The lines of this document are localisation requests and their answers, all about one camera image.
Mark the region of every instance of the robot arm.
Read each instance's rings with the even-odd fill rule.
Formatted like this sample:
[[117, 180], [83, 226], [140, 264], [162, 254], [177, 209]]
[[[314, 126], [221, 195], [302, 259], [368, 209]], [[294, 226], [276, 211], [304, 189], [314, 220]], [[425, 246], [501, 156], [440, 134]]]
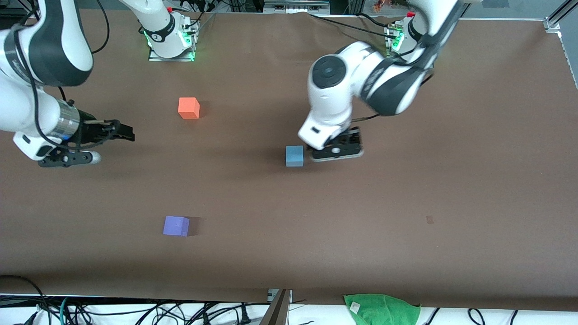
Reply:
[[191, 34], [197, 22], [176, 11], [169, 12], [162, 0], [119, 0], [138, 18], [149, 46], [163, 58], [181, 55], [192, 46]]
[[92, 54], [74, 0], [40, 0], [39, 9], [42, 16], [35, 25], [0, 31], [0, 130], [15, 132], [18, 148], [43, 167], [95, 164], [100, 160], [96, 152], [68, 143], [92, 142], [93, 147], [104, 139], [133, 141], [132, 128], [116, 120], [97, 121], [72, 102], [44, 92], [43, 86], [86, 81]]
[[412, 103], [457, 24], [461, 3], [458, 0], [409, 3], [418, 9], [414, 19], [426, 21], [427, 30], [411, 52], [404, 55], [405, 62], [384, 58], [370, 45], [355, 42], [321, 57], [311, 67], [307, 83], [311, 111], [298, 135], [314, 149], [314, 160], [362, 154], [358, 131], [349, 130], [353, 96], [383, 116], [400, 114]]

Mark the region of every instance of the green towel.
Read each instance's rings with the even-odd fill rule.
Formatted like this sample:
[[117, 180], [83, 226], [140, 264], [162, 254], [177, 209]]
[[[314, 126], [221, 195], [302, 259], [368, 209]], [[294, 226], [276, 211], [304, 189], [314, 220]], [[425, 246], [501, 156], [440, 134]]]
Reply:
[[416, 325], [421, 307], [384, 294], [344, 296], [357, 325]]

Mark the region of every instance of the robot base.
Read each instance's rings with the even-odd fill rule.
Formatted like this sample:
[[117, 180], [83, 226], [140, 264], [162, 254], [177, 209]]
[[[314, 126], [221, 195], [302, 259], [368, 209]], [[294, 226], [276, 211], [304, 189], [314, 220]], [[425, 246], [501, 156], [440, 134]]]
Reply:
[[160, 57], [152, 49], [149, 51], [149, 61], [152, 62], [193, 62], [195, 61], [195, 50], [193, 47], [186, 49], [181, 55], [173, 58]]
[[311, 150], [311, 160], [316, 163], [329, 160], [340, 160], [348, 158], [357, 158], [363, 155], [363, 146], [361, 145], [360, 128], [354, 127], [341, 133], [335, 139], [331, 140], [323, 150]]
[[[186, 17], [185, 23], [190, 24], [191, 20], [189, 17]], [[201, 22], [197, 21], [191, 24], [191, 26], [187, 29], [184, 29], [184, 33], [188, 33], [189, 35], [183, 36], [183, 41], [186, 43], [190, 43], [190, 47], [185, 49], [180, 55], [173, 57], [173, 58], [165, 58], [159, 56], [157, 53], [153, 51], [153, 49], [149, 50], [149, 61], [152, 62], [193, 62], [195, 61], [195, 53], [197, 52], [197, 41], [199, 39], [199, 28], [201, 26]]]

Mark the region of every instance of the foam block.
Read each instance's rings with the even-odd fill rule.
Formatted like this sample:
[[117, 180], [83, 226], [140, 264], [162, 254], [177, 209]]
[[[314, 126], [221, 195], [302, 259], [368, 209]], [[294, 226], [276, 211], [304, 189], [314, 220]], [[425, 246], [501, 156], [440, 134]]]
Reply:
[[195, 97], [179, 98], [179, 114], [185, 120], [198, 119], [201, 106]]
[[285, 166], [303, 167], [303, 146], [286, 146], [285, 155]]
[[169, 236], [188, 236], [189, 219], [186, 217], [166, 216], [165, 228], [162, 231], [163, 235]]

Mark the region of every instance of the black wire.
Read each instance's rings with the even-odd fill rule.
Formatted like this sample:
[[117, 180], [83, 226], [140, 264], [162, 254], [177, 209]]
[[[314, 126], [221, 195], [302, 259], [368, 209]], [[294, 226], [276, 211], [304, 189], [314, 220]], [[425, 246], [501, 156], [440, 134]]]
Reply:
[[118, 313], [94, 313], [94, 312], [90, 312], [90, 311], [86, 311], [86, 314], [89, 315], [94, 315], [94, 316], [117, 316], [117, 315], [128, 315], [128, 314], [132, 314], [132, 313], [142, 313], [142, 312], [146, 312], [149, 311], [149, 309], [142, 309], [140, 311], [130, 311], [130, 312], [118, 312]]
[[203, 306], [203, 308], [201, 308], [200, 310], [198, 310], [194, 315], [191, 316], [191, 318], [185, 322], [184, 325], [192, 325], [193, 322], [195, 322], [196, 320], [198, 320], [198, 318], [203, 315], [204, 313], [206, 313], [209, 309], [213, 308], [214, 306], [216, 306], [218, 303], [216, 302], [211, 302], [209, 304], [206, 304], [205, 306]]
[[387, 28], [387, 24], [382, 24], [382, 23], [380, 23], [379, 21], [373, 19], [373, 17], [371, 17], [370, 15], [368, 15], [368, 14], [366, 14], [366, 13], [360, 12], [360, 13], [356, 14], [356, 16], [365, 17], [365, 18], [369, 19], [369, 21], [371, 21], [372, 23], [374, 23], [374, 24], [376, 24], [376, 25], [378, 25], [378, 26], [381, 26], [381, 27], [383, 27], [383, 28]]
[[98, 6], [101, 8], [102, 11], [102, 15], [105, 16], [105, 22], [106, 22], [106, 39], [105, 42], [96, 50], [92, 51], [92, 54], [96, 54], [100, 51], [102, 51], [102, 49], [105, 48], [105, 46], [108, 44], [108, 40], [110, 38], [110, 24], [108, 22], [108, 16], [106, 15], [105, 9], [102, 7], [102, 3], [101, 0], [97, 0]]
[[312, 16], [312, 17], [315, 17], [315, 18], [317, 18], [317, 19], [320, 19], [320, 20], [329, 21], [330, 23], [334, 23], [334, 24], [337, 24], [337, 25], [341, 25], [341, 26], [345, 26], [345, 27], [357, 29], [358, 31], [362, 31], [362, 32], [370, 33], [370, 34], [375, 34], [375, 35], [383, 36], [383, 37], [385, 37], [385, 38], [395, 39], [395, 36], [394, 36], [394, 35], [386, 35], [386, 34], [384, 34], [384, 33], [378, 33], [378, 32], [370, 31], [370, 30], [363, 29], [363, 28], [360, 28], [360, 27], [355, 27], [355, 26], [352, 26], [352, 25], [343, 24], [343, 23], [340, 23], [339, 21], [335, 21], [335, 20], [331, 20], [331, 19], [327, 19], [327, 18], [315, 16], [314, 14], [309, 14], [309, 15]]
[[256, 306], [256, 305], [269, 305], [269, 304], [262, 304], [262, 303], [259, 303], [259, 302], [255, 302], [255, 303], [252, 303], [252, 304], [242, 304], [242, 305], [237, 305], [237, 306], [234, 306], [234, 307], [221, 308], [221, 309], [218, 309], [218, 310], [216, 310], [216, 311], [214, 311], [214, 312], [209, 313], [208, 316], [211, 316], [211, 315], [214, 315], [214, 314], [216, 314], [216, 313], [218, 313], [218, 312], [220, 311], [220, 313], [214, 315], [213, 317], [209, 318], [206, 322], [204, 322], [203, 325], [209, 325], [209, 323], [211, 322], [211, 320], [213, 320], [213, 319], [215, 319], [216, 317], [218, 317], [218, 316], [220, 316], [220, 315], [222, 315], [222, 314], [224, 314], [224, 313], [226, 313], [226, 312], [229, 312], [229, 311], [235, 311], [235, 312], [237, 313], [237, 323], [238, 323], [238, 322], [239, 322], [239, 312], [237, 312], [237, 308], [239, 308], [239, 307], [241, 307], [241, 306], [243, 306], [243, 305], [244, 305], [244, 306]]
[[431, 325], [432, 321], [434, 320], [435, 315], [439, 312], [440, 308], [436, 308], [432, 315], [429, 317], [427, 323], [425, 323], [424, 325]]
[[381, 114], [375, 114], [375, 115], [371, 115], [368, 117], [360, 117], [359, 119], [352, 119], [351, 122], [352, 123], [356, 123], [356, 122], [363, 122], [363, 121], [367, 121], [367, 120], [371, 120], [376, 118], [377, 116], [381, 116]]
[[62, 100], [66, 101], [66, 94], [64, 93], [64, 89], [62, 89], [62, 87], [58, 87], [58, 90], [60, 90], [60, 96], [62, 96]]
[[19, 25], [24, 25], [26, 23], [26, 21], [32, 17], [32, 15], [34, 14], [34, 12], [29, 12], [26, 16], [22, 17], [20, 19], [20, 21], [18, 22]]
[[242, 8], [242, 7], [244, 7], [244, 6], [247, 4], [247, 1], [246, 1], [246, 0], [245, 0], [244, 3], [241, 3], [240, 5], [233, 5], [232, 3], [228, 3], [228, 2], [225, 1], [225, 0], [221, 0], [221, 2], [224, 3], [224, 4], [226, 4], [226, 5], [228, 5], [228, 6], [231, 6], [231, 7], [233, 7], [233, 8]]
[[[175, 306], [169, 308], [168, 310], [164, 310], [162, 307], [157, 308], [157, 309], [156, 309], [157, 315], [155, 316], [155, 318], [158, 317], [158, 319], [157, 319], [156, 322], [154, 322], [154, 319], [153, 319], [153, 325], [158, 325], [158, 322], [160, 322], [161, 319], [162, 319], [163, 317], [165, 317], [165, 316], [166, 316], [166, 317], [171, 317], [172, 319], [175, 319], [175, 320], [176, 320], [175, 317], [173, 317], [173, 316], [170, 315], [171, 310], [177, 308], [179, 305], [182, 305], [182, 304], [183, 304], [183, 302], [178, 302], [177, 304], [175, 304]], [[159, 310], [159, 309], [162, 310], [162, 311], [164, 311], [164, 313], [160, 315], [160, 314], [158, 313], [158, 310]]]
[[36, 12], [38, 10], [38, 6], [36, 6], [36, 4], [33, 1], [30, 1], [31, 6], [30, 9], [22, 1], [20, 0], [17, 1], [22, 5], [22, 7], [28, 10], [28, 14], [25, 16], [26, 19], [24, 21], [28, 20], [28, 18], [32, 17], [32, 15], [34, 15], [34, 18], [36, 18], [36, 20], [40, 20], [40, 17], [38, 17], [38, 14]]
[[[481, 324], [476, 322], [476, 320], [473, 318], [472, 316], [472, 311], [476, 311], [478, 315], [480, 315], [480, 319], [481, 319]], [[472, 320], [472, 322], [474, 322], [474, 324], [476, 325], [486, 325], [486, 321], [484, 320], [484, 316], [481, 315], [481, 312], [476, 309], [476, 308], [470, 308], [468, 309], [468, 316], [470, 317], [470, 320]]]
[[427, 78], [424, 79], [424, 81], [421, 82], [420, 86], [423, 86], [426, 82], [428, 82], [432, 77], [434, 76], [434, 74], [432, 73], [431, 75], [429, 75]]
[[201, 17], [203, 17], [203, 14], [205, 12], [201, 12], [201, 14], [199, 15], [199, 17], [197, 18], [197, 20], [195, 20], [195, 22], [193, 24], [196, 24], [199, 20], [201, 20]]
[[514, 325], [514, 318], [516, 318], [516, 315], [518, 315], [518, 309], [516, 309], [512, 314], [512, 318], [510, 318], [510, 325]]
[[[36, 292], [38, 292], [40, 298], [42, 299], [42, 302], [44, 303], [44, 306], [46, 307], [46, 309], [49, 309], [49, 305], [48, 302], [46, 301], [46, 297], [44, 296], [44, 294], [42, 293], [42, 290], [40, 290], [40, 288], [36, 285], [36, 283], [32, 282], [32, 280], [25, 278], [23, 276], [20, 275], [10, 275], [10, 274], [6, 274], [6, 275], [0, 275], [0, 279], [17, 279], [17, 280], [21, 280], [24, 282], [28, 282], [29, 285], [33, 286], [34, 289], [36, 290]], [[50, 316], [50, 311], [49, 311], [49, 315], [48, 315], [48, 324], [51, 325], [52, 324], [52, 317]]]
[[29, 8], [24, 4], [24, 2], [22, 2], [22, 1], [20, 1], [20, 0], [16, 0], [16, 1], [18, 1], [18, 2], [22, 5], [22, 7], [24, 7], [24, 9], [26, 9], [26, 10], [29, 11], [29, 12], [31, 11], [31, 9], [29, 9]]

